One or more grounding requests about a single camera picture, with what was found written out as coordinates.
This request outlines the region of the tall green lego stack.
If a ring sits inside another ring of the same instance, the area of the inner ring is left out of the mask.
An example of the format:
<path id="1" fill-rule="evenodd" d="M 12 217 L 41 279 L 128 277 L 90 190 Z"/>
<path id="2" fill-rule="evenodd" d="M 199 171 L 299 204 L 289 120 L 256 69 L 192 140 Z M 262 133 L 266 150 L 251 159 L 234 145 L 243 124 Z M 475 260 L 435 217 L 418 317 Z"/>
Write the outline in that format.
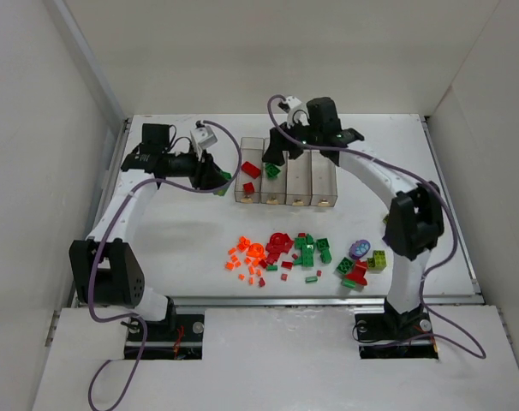
<path id="1" fill-rule="evenodd" d="M 220 197 L 225 196 L 230 185 L 231 179 L 232 175 L 229 172 L 221 171 L 218 175 L 218 180 L 215 183 L 216 191 L 214 192 L 214 194 Z"/>

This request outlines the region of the red round lego piece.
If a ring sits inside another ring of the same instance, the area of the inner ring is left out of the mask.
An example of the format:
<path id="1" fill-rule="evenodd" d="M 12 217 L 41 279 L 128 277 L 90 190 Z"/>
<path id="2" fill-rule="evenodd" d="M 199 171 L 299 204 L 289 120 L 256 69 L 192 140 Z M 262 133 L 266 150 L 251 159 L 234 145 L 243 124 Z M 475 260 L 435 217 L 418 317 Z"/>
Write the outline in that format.
<path id="1" fill-rule="evenodd" d="M 274 233 L 268 241 L 265 249 L 268 253 L 288 253 L 293 247 L 294 241 L 286 233 Z"/>

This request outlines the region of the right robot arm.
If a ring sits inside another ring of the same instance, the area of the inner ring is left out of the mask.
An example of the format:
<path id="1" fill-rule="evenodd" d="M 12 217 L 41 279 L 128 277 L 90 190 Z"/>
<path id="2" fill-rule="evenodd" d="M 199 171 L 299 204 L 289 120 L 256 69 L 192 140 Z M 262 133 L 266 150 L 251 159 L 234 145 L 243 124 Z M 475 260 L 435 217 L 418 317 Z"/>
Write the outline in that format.
<path id="1" fill-rule="evenodd" d="M 316 150 L 358 178 L 388 209 L 384 238 L 394 263 L 383 319 L 388 329 L 402 331 L 422 314 L 422 275 L 444 233 L 438 188 L 382 160 L 359 131 L 343 127 L 331 98 L 303 103 L 276 94 L 268 102 L 277 103 L 286 120 L 274 123 L 263 162 L 282 166 Z"/>

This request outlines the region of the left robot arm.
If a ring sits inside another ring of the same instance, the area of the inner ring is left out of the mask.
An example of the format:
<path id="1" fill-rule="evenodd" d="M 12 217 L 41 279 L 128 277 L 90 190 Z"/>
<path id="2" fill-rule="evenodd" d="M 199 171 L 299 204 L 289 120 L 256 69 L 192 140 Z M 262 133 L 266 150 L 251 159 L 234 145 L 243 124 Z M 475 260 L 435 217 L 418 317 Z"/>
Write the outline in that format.
<path id="1" fill-rule="evenodd" d="M 110 203 L 97 225 L 69 248 L 79 301 L 124 307 L 147 322 L 169 321 L 170 299 L 146 286 L 130 242 L 138 223 L 162 183 L 183 177 L 191 188 L 212 192 L 227 181 L 208 148 L 217 142 L 212 128 L 197 123 L 186 152 L 174 152 L 170 125 L 146 123 L 140 143 L 126 155 Z"/>

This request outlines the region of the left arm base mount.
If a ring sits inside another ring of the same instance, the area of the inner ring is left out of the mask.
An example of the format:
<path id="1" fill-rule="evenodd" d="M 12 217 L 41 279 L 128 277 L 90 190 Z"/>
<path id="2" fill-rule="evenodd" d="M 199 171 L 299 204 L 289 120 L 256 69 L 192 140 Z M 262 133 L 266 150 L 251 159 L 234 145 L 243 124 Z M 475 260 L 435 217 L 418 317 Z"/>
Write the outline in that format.
<path id="1" fill-rule="evenodd" d="M 143 327 L 137 319 L 122 321 L 128 329 L 123 358 L 135 360 L 140 351 Z M 147 339 L 142 360 L 201 360 L 205 315 L 180 313 L 174 326 L 162 323 L 147 324 Z"/>

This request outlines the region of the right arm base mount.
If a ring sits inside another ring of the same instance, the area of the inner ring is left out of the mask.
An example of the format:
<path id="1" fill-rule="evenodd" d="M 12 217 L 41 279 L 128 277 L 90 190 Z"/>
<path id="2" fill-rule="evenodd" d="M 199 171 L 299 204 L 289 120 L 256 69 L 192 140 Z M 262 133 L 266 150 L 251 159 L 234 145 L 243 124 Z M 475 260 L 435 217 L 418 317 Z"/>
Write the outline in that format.
<path id="1" fill-rule="evenodd" d="M 427 313 L 412 319 L 398 331 L 392 329 L 385 318 L 383 313 L 355 315 L 353 338 L 359 344 L 362 360 L 438 359 Z"/>

